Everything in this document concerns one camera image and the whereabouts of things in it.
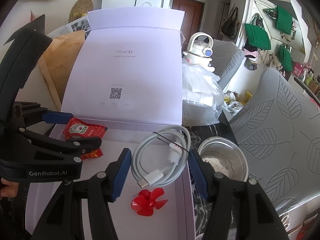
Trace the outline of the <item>operator left hand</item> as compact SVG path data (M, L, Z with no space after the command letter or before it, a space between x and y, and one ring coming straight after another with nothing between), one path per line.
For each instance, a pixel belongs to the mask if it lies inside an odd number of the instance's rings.
M1 188L1 199L2 198L14 198L17 196L19 183L8 181L1 178L1 183L4 185Z

